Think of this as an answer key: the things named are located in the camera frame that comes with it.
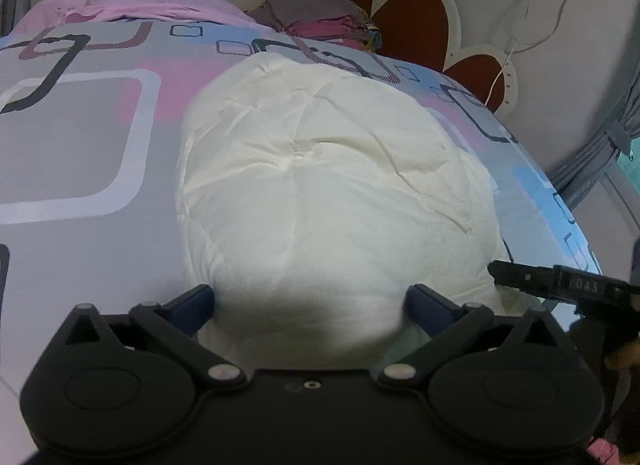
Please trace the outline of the pink blanket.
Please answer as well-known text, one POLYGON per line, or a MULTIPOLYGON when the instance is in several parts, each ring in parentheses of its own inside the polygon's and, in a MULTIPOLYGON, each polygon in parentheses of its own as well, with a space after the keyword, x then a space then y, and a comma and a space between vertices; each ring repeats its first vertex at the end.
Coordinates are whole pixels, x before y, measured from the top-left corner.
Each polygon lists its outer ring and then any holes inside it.
POLYGON ((224 0, 42 0, 11 34, 41 32, 67 24, 114 22, 123 18, 162 22, 205 22, 272 32, 224 0))

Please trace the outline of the white quilted duvet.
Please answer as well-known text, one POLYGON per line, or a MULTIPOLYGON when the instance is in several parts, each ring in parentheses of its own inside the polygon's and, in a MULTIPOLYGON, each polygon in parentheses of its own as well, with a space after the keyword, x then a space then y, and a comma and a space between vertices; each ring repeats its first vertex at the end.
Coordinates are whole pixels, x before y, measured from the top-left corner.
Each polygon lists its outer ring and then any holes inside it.
POLYGON ((388 84, 275 53, 228 69, 182 123, 186 277, 213 287, 198 341, 241 367, 347 369, 419 346, 405 293, 518 312, 487 169, 388 84))

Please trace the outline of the folded clothes pile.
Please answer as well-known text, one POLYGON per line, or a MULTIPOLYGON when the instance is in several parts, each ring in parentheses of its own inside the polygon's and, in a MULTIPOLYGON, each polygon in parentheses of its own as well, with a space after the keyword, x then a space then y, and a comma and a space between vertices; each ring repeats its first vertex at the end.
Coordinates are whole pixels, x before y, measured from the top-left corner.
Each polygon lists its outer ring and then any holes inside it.
POLYGON ((292 37, 370 52, 382 46, 378 26, 350 0, 264 0, 247 15, 292 37))

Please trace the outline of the patterned grey blue bedsheet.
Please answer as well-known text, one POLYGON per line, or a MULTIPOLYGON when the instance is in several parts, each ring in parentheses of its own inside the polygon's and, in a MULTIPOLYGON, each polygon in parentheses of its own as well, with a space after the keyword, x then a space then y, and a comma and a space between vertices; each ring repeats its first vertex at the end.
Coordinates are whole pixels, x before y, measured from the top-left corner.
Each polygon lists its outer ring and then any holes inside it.
POLYGON ((183 288, 175 213, 188 103, 243 58, 276 52, 408 93, 491 174, 518 263, 598 272, 585 235, 524 146, 434 70, 336 44, 204 22, 82 23, 1 41, 1 459, 35 447, 18 395, 77 303, 106 313, 183 288))

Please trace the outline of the red white heart headboard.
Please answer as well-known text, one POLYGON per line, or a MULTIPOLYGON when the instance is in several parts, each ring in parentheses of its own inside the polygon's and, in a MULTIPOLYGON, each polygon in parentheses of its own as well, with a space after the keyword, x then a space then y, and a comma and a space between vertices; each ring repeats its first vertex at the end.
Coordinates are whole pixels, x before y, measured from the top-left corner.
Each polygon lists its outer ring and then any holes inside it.
POLYGON ((350 0, 382 36, 378 54, 434 70, 462 84, 498 117, 518 103, 510 56, 491 44, 465 47, 454 0, 350 0))

